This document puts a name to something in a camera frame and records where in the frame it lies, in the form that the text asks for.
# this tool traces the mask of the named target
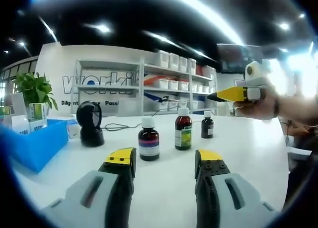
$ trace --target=blue tray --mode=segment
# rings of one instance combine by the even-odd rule
[[[50,120],[48,126],[31,134],[18,134],[3,127],[7,151],[18,162],[39,173],[68,140],[67,121]]]

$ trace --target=human hand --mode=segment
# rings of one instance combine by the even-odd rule
[[[268,120],[274,116],[275,99],[277,96],[270,90],[266,90],[266,97],[264,100],[257,102],[241,102],[234,103],[234,107],[237,107],[237,111],[246,117]]]

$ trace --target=green plant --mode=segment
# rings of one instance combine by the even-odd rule
[[[16,75],[15,83],[18,92],[23,93],[24,103],[28,106],[30,103],[48,103],[50,108],[52,104],[54,108],[58,110],[58,105],[55,99],[49,97],[53,95],[52,86],[49,81],[46,80],[45,75],[40,76],[36,73],[36,77],[33,73],[18,73]]]

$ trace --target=dark liquid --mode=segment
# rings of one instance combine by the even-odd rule
[[[209,129],[214,126],[213,120],[211,118],[204,118],[201,122],[201,137],[204,139],[209,139],[213,137],[213,134],[209,135]]]
[[[138,133],[138,140],[142,141],[157,141],[159,140],[159,134],[153,128],[144,128]],[[159,153],[154,156],[144,156],[139,154],[140,158],[145,161],[154,161],[159,158]]]
[[[189,116],[179,116],[175,121],[175,129],[176,130],[182,130],[184,127],[192,126],[192,120]],[[191,148],[191,145],[189,146],[177,146],[174,145],[174,147],[177,150],[189,150]]]

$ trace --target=black ceiling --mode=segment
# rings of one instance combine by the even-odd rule
[[[39,54],[52,36],[39,20],[39,15],[54,30],[62,45],[98,44],[157,49],[195,57],[213,64],[192,51],[185,51],[144,31],[164,35],[179,45],[187,45],[218,60],[216,43],[232,41],[207,19],[180,0],[7,0],[10,6],[1,10],[3,35],[0,38],[0,67],[29,57],[22,47],[9,40],[23,40],[31,55]],[[244,43],[269,45],[309,40],[311,24],[316,16],[310,0],[199,0],[218,12],[237,32]],[[298,19],[306,11],[304,19]],[[287,21],[291,30],[285,32],[276,23]],[[112,33],[102,35],[84,24],[105,22]]]

